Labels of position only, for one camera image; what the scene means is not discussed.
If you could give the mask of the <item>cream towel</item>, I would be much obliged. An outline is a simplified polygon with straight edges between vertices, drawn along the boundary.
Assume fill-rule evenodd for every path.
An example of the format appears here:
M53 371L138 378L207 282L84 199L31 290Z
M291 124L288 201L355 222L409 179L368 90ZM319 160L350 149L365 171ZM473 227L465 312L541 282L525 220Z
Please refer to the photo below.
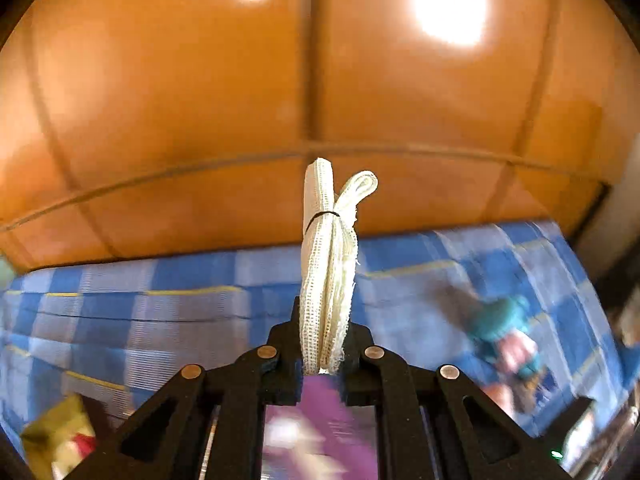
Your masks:
M334 375L344 359L358 260L357 207L377 187L376 175L363 170L335 192L328 160L318 158L306 169L299 293L299 342L306 375Z

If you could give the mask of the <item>blue teddy bear pink dress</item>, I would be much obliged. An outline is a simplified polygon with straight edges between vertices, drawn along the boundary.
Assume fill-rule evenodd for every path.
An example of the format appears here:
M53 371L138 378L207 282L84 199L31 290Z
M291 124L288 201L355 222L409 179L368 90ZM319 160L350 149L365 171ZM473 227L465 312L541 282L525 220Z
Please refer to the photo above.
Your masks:
M466 322L466 332L482 359L498 373L527 382L542 370L538 344L528 334L529 302L521 295L481 302Z

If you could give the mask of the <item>purple snack box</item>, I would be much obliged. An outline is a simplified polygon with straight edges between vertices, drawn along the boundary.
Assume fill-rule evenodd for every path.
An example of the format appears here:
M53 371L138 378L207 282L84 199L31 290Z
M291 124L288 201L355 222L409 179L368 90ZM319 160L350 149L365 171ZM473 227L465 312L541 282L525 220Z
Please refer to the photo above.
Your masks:
M263 479L376 479L374 408L346 406L329 375L304 378L294 406L266 408Z

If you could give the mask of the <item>blue plaid bed sheet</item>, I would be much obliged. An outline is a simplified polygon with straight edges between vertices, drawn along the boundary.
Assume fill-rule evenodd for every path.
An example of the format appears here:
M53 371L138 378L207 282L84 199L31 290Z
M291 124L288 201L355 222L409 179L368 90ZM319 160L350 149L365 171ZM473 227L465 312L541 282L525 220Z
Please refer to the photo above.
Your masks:
M233 362L287 321L300 251L281 246L59 266L1 287L1 426L24 427L66 394L101 401L121 422L183 365ZM522 296L546 377L539 434L575 396L605 426L639 375L639 353L615 338L593 284L550 221L488 224L369 238L359 244L352 319L408 363L460 368L479 384L496 370L466 336L484 301Z

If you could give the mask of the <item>wooden headboard panel wall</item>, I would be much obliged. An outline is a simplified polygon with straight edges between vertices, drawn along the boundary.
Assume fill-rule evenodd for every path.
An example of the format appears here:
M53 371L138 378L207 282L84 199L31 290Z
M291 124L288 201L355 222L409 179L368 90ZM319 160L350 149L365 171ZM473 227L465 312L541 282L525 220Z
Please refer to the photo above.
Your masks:
M296 243L329 159L362 235L551 218L639 130L606 0L23 0L1 38L1 252L22 271Z

